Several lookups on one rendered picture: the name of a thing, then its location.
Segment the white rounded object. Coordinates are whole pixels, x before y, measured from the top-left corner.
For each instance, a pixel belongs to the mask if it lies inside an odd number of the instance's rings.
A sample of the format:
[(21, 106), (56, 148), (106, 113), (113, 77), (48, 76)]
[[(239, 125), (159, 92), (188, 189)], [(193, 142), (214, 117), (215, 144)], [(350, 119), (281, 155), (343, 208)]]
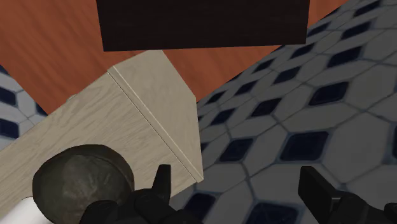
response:
[(0, 224), (53, 224), (39, 210), (33, 197), (21, 200), (0, 219)]

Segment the light wooden cabinet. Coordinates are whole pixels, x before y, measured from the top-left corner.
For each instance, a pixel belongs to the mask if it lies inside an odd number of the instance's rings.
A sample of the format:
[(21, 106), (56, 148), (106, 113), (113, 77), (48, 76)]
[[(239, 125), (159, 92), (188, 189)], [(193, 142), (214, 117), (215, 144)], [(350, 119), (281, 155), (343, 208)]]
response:
[(103, 144), (131, 166), (136, 188), (172, 168), (172, 194), (204, 178), (196, 98), (161, 50), (108, 69), (0, 150), (0, 218), (32, 194), (42, 163), (66, 148)]

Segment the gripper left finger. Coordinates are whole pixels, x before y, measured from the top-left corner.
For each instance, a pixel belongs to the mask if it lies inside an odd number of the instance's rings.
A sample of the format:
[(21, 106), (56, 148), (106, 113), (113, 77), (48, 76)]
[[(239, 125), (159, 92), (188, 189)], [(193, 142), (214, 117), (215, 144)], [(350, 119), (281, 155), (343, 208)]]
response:
[(202, 224), (184, 209), (169, 205), (171, 197), (171, 166), (158, 166), (151, 188), (130, 193), (124, 204), (98, 200), (85, 209), (79, 224)]

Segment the dark grey round bowl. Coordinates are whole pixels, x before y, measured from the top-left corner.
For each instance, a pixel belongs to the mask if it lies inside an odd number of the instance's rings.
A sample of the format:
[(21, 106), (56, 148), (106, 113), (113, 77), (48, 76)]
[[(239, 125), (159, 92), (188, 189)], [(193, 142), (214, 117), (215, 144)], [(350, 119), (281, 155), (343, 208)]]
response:
[(32, 180), (34, 202), (54, 224), (78, 224), (83, 212), (98, 200), (122, 205), (134, 191), (127, 161), (101, 144), (68, 148), (48, 159)]

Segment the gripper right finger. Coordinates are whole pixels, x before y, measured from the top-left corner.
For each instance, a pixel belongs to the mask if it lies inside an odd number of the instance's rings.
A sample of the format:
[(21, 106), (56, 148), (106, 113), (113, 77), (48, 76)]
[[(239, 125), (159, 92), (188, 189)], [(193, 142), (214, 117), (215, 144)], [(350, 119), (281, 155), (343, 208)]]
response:
[(397, 224), (397, 203), (383, 209), (337, 190), (312, 166), (302, 166), (298, 195), (319, 224)]

